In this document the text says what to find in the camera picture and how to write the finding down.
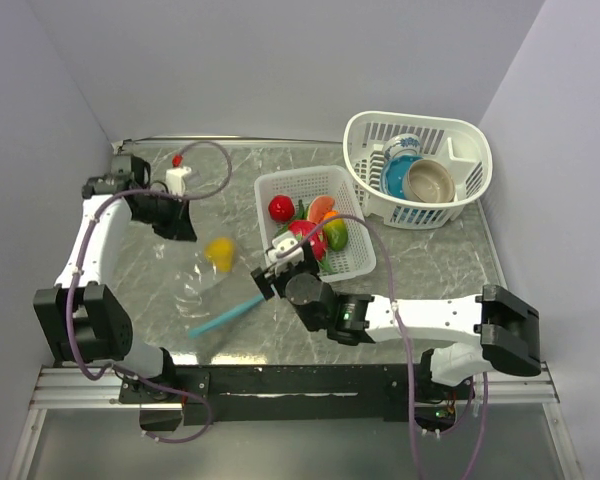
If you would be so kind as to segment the blue white patterned cup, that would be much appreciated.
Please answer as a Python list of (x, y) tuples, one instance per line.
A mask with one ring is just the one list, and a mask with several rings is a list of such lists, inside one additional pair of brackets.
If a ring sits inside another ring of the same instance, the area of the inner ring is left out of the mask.
[(421, 151), (421, 139), (413, 133), (396, 135), (383, 146), (383, 156), (387, 161), (401, 156), (419, 156)]

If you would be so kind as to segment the fake watermelon slice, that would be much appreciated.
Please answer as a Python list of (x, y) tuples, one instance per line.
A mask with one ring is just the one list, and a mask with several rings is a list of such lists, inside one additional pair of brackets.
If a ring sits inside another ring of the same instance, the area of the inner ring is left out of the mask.
[(329, 195), (320, 195), (313, 199), (306, 209), (306, 219), (314, 224), (320, 223), (324, 216), (334, 209), (335, 199)]

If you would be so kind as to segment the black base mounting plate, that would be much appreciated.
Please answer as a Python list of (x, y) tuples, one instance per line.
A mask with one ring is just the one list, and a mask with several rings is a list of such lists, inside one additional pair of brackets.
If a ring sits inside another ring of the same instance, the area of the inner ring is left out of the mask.
[(407, 419), (404, 364), (181, 365), (175, 374), (167, 392), (122, 374), (120, 403), (139, 407), (153, 432), (206, 421)]

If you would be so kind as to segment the red fake pepper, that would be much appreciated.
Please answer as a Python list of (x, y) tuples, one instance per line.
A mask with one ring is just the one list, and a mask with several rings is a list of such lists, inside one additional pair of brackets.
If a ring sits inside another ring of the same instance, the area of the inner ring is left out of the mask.
[(268, 212), (272, 220), (277, 223), (285, 223), (291, 220), (296, 208), (293, 200), (286, 195), (276, 195), (268, 205)]

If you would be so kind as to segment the aluminium rail frame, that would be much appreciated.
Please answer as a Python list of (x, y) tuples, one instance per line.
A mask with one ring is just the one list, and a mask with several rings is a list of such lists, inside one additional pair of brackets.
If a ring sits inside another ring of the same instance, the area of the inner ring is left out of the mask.
[[(561, 402), (549, 369), (535, 378), (517, 378), (496, 372), (488, 374), (489, 403), (540, 404), (546, 417), (562, 475), (584, 477), (561, 410)], [(122, 409), (118, 400), (121, 380), (108, 372), (97, 382), (86, 379), (74, 367), (43, 368), (28, 403), (29, 414), (8, 477), (24, 479), (30, 471), (40, 429), (51, 410)]]

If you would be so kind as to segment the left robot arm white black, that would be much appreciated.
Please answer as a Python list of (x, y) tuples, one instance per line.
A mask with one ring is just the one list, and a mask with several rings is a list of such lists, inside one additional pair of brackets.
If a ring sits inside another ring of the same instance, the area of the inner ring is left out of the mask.
[(197, 239), (182, 200), (192, 170), (175, 157), (164, 179), (133, 155), (119, 155), (109, 173), (82, 187), (82, 217), (69, 260), (50, 288), (39, 289), (33, 307), (57, 364), (101, 362), (121, 374), (125, 387), (154, 402), (174, 397), (179, 378), (170, 353), (133, 333), (132, 321), (109, 287), (122, 239), (131, 222), (152, 227), (166, 240)]

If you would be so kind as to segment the orange green fake mango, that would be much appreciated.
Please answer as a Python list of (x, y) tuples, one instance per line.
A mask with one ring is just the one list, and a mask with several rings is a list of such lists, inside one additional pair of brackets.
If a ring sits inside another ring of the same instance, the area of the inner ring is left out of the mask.
[(323, 225), (323, 232), (327, 237), (329, 248), (335, 252), (344, 250), (349, 240), (349, 234), (345, 220), (342, 218), (336, 218), (333, 220), (333, 217), (336, 217), (338, 214), (338, 211), (331, 210), (323, 217), (323, 220), (327, 221), (327, 223)]

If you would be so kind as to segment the green fake pepper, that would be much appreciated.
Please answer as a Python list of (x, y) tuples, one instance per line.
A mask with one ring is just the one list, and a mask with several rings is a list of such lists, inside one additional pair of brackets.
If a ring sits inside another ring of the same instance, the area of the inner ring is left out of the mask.
[(298, 201), (298, 204), (295, 208), (294, 216), (292, 217), (292, 221), (296, 220), (304, 220), (305, 219), (305, 206), (301, 200)]

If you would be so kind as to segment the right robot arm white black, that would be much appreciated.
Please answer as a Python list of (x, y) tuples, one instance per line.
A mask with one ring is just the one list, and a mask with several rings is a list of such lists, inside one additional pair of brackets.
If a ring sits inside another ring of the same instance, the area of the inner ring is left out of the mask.
[(325, 331), (342, 345), (377, 344), (397, 339), (400, 327), (412, 340), (436, 343), (423, 355), (419, 390), (440, 398), (451, 387), (483, 372), (517, 377), (541, 372), (538, 311), (506, 288), (486, 285), (481, 293), (451, 300), (397, 300), (335, 291), (318, 275), (312, 252), (301, 248), (269, 263), (251, 277), (265, 299), (286, 299), (305, 328)]

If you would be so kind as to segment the beige bowl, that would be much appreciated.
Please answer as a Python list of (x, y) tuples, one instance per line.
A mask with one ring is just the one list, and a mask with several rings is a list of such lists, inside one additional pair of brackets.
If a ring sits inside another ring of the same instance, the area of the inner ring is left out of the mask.
[(414, 202), (449, 203), (455, 197), (455, 183), (448, 170), (429, 159), (418, 160), (411, 166), (403, 187), (406, 199)]

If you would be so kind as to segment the white perforated flat basket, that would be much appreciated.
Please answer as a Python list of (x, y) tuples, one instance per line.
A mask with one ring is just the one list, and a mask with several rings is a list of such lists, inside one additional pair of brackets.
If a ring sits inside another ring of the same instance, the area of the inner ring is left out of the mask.
[[(262, 248), (268, 250), (277, 236), (295, 222), (296, 235), (306, 233), (325, 215), (336, 213), (358, 218), (362, 211), (356, 198), (351, 175), (339, 166), (307, 167), (258, 177), (254, 183), (255, 201)], [(286, 197), (295, 212), (285, 221), (270, 213), (269, 205), (277, 197)], [(376, 256), (367, 229), (351, 220), (334, 220), (318, 232), (314, 245), (327, 282), (350, 280), (372, 272)]]

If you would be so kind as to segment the yellow fake fruit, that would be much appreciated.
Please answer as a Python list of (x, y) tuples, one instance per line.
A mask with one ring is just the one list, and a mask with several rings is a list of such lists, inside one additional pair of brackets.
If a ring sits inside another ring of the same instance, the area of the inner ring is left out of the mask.
[(204, 255), (207, 261), (221, 273), (230, 273), (234, 265), (236, 245), (229, 237), (217, 237), (209, 242)]

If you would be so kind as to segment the clear zip top bag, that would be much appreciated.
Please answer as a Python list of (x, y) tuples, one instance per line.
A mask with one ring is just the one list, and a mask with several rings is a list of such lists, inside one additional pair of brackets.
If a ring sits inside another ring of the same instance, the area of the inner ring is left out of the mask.
[(206, 257), (203, 243), (155, 241), (152, 266), (158, 277), (156, 311), (146, 340), (171, 353), (210, 355), (237, 321), (218, 319), (259, 295), (250, 279), (264, 259), (259, 243), (233, 241), (230, 270)]

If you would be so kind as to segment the white dish rack basket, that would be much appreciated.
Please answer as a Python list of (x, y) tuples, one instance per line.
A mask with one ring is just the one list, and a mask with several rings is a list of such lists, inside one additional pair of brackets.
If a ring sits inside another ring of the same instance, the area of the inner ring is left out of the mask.
[(366, 111), (345, 127), (343, 155), (363, 214), (435, 229), (478, 200), (493, 176), (485, 135), (457, 119)]

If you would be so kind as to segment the blue plate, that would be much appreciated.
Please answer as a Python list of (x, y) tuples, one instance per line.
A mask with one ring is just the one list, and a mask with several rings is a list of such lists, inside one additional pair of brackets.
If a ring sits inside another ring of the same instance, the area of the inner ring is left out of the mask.
[(387, 161), (380, 174), (380, 192), (405, 200), (403, 182), (411, 166), (421, 159), (421, 156), (402, 155)]

